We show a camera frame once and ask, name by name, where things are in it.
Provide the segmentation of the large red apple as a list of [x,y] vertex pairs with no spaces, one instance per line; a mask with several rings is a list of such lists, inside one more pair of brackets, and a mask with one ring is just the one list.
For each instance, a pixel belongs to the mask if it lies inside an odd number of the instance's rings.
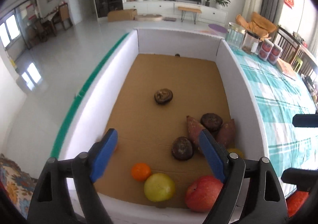
[[213,176],[199,177],[188,187],[185,204],[194,212],[209,212],[222,188],[223,183]]

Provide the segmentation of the dark wrinkled fruit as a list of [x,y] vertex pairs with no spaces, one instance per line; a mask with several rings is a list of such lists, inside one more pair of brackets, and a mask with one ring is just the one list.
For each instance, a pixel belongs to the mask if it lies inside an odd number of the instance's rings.
[[223,119],[214,113],[203,114],[200,123],[210,132],[215,132],[220,129],[223,124]]
[[192,143],[184,136],[178,137],[172,144],[171,154],[179,161],[191,159],[194,155]]

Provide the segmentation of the small orange tangerine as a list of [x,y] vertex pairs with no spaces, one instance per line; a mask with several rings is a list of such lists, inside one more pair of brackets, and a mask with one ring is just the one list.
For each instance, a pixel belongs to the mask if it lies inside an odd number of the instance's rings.
[[130,170],[130,175],[138,182],[144,182],[151,176],[151,168],[145,163],[136,163]]

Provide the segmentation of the long brown sweet potato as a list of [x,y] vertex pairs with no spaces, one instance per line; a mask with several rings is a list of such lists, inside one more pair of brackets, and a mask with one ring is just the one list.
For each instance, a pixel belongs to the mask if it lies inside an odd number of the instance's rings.
[[186,123],[188,128],[188,139],[196,150],[202,154],[203,152],[199,146],[199,134],[205,127],[190,115],[186,117]]

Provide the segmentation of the yellow green citrus fruit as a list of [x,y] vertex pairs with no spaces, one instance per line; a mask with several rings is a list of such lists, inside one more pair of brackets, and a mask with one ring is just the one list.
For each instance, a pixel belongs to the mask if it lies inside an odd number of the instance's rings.
[[171,199],[175,190],[175,182],[164,173],[155,173],[144,183],[145,197],[155,203]]

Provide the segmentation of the dark small fruit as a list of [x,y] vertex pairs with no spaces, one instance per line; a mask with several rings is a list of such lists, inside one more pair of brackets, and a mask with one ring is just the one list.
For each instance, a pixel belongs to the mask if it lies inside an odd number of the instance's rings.
[[173,92],[170,89],[162,88],[154,94],[155,102],[159,105],[165,105],[173,99]]

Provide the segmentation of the teal plaid tablecloth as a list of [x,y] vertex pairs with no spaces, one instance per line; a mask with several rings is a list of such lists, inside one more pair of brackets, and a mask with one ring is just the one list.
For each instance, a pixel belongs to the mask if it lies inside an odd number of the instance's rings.
[[317,128],[293,126],[296,114],[314,114],[315,103],[304,82],[283,75],[257,55],[231,48],[255,96],[265,127],[265,151],[281,177],[288,168],[317,170]]

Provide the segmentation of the orange book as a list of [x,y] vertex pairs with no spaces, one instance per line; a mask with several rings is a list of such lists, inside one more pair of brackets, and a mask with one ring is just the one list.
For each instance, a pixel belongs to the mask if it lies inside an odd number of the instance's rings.
[[293,80],[299,77],[298,73],[293,70],[292,66],[280,58],[278,58],[276,61],[275,66],[286,77],[289,77]]

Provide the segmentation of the wooden chair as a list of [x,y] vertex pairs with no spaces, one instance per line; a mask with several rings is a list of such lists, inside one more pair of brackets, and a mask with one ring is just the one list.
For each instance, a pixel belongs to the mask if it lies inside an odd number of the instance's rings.
[[280,58],[289,63],[298,73],[310,76],[317,69],[316,58],[311,52],[282,26],[278,26],[274,43],[282,48]]

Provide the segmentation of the red food can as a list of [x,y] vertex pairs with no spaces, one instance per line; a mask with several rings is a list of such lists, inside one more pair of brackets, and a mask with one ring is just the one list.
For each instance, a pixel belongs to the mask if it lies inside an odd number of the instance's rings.
[[264,39],[259,49],[258,57],[266,61],[273,47],[274,44],[269,39]]
[[282,53],[282,48],[274,44],[273,48],[271,49],[269,53],[269,56],[267,57],[267,61],[271,63],[272,65],[275,65],[281,53]]

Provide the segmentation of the clear jar black lid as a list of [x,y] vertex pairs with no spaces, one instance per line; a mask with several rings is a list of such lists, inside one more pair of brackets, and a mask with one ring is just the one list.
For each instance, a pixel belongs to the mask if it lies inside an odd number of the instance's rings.
[[254,54],[256,53],[259,42],[260,37],[257,34],[247,30],[241,49],[247,54]]

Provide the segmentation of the clear jar gold lid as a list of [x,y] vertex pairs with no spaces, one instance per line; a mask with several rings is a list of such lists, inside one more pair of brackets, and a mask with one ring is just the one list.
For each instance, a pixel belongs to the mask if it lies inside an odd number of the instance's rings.
[[229,22],[227,27],[226,42],[236,48],[241,48],[246,29],[236,23]]

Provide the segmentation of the white tv cabinet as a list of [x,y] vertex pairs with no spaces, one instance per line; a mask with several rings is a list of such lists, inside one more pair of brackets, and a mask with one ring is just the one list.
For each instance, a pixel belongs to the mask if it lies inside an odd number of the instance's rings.
[[200,10],[200,13],[196,13],[196,20],[199,22],[215,23],[222,26],[225,26],[227,23],[226,11],[203,5],[156,0],[133,1],[125,2],[123,4],[123,9],[136,9],[138,14],[158,14],[163,17],[175,17],[179,19],[182,17],[181,7],[191,8],[192,10]]

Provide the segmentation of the green potted plant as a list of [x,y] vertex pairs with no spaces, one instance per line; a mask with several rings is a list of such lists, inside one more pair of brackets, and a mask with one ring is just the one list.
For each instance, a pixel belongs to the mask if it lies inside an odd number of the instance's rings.
[[223,9],[224,7],[227,7],[231,1],[230,0],[214,0],[216,4],[216,9]]

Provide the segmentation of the cardboard box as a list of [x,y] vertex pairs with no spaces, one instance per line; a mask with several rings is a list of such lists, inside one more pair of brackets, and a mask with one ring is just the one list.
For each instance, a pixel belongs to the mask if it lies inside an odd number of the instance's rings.
[[107,18],[108,22],[133,21],[137,14],[137,9],[123,9],[109,12]]

